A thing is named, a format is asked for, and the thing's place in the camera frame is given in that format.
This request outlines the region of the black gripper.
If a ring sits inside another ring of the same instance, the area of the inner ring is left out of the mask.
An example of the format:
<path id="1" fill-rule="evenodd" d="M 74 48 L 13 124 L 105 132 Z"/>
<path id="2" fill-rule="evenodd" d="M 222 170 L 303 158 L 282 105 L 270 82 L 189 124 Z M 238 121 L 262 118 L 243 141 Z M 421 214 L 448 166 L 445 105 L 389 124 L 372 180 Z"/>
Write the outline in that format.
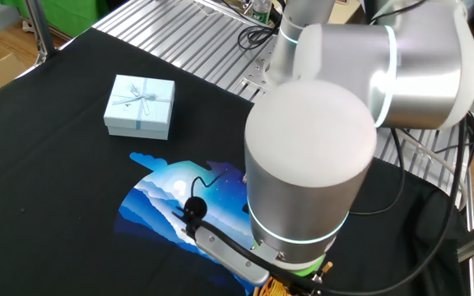
<path id="1" fill-rule="evenodd" d="M 323 292 L 318 289 L 312 289 L 307 285 L 303 285 L 295 281 L 295 278 L 300 278 L 300 275 L 291 275 L 289 278 L 280 277 L 280 282 L 284 285 L 285 290 L 290 295 L 296 296 L 322 296 Z M 310 275 L 302 276 L 302 279 L 312 280 L 315 283 L 322 284 L 323 274 L 311 273 Z"/>

